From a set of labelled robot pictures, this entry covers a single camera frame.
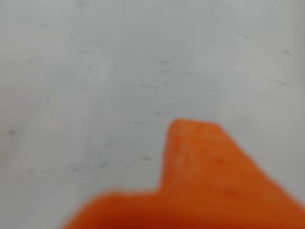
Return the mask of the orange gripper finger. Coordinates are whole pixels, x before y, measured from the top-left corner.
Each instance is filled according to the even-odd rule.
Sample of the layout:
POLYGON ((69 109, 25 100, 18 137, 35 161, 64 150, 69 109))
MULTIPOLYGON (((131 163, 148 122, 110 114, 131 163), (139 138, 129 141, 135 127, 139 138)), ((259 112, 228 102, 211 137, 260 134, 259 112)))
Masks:
POLYGON ((162 191, 208 228, 302 229, 305 210, 218 125, 174 120, 167 131, 162 191))
POLYGON ((110 192, 79 207, 64 229, 157 229, 162 192, 110 192))

